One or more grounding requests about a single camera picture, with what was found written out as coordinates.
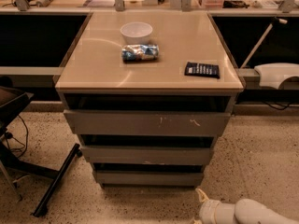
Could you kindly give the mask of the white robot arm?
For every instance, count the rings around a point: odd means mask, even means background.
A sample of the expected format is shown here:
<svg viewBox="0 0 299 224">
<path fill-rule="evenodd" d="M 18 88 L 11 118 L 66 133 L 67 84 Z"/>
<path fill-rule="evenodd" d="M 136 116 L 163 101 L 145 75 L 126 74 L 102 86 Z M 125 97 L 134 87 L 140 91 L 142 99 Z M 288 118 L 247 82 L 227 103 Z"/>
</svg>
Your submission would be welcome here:
<svg viewBox="0 0 299 224">
<path fill-rule="evenodd" d="M 195 191 L 201 205 L 193 224 L 299 224 L 252 199 L 222 203 L 209 199 L 200 188 Z"/>
</svg>

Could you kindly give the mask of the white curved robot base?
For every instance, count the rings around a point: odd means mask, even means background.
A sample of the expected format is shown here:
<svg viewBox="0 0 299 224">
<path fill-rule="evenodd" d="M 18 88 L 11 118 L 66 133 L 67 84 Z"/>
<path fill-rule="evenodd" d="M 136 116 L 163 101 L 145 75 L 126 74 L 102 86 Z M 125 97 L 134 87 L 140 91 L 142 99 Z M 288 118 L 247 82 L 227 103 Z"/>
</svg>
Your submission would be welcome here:
<svg viewBox="0 0 299 224">
<path fill-rule="evenodd" d="M 254 70 L 260 76 L 261 87 L 278 89 L 285 80 L 299 77 L 299 64 L 296 63 L 266 63 L 255 66 Z"/>
</svg>

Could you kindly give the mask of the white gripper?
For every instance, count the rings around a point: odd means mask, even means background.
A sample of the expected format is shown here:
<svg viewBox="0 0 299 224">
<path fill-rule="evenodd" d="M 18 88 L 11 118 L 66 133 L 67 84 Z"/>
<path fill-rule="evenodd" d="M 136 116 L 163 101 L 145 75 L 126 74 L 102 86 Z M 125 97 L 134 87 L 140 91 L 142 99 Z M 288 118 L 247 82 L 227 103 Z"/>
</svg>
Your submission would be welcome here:
<svg viewBox="0 0 299 224">
<path fill-rule="evenodd" d="M 217 200 L 209 200 L 206 193 L 200 188 L 195 189 L 200 203 L 199 219 L 193 224 L 237 224 L 235 219 L 235 206 Z"/>
</svg>

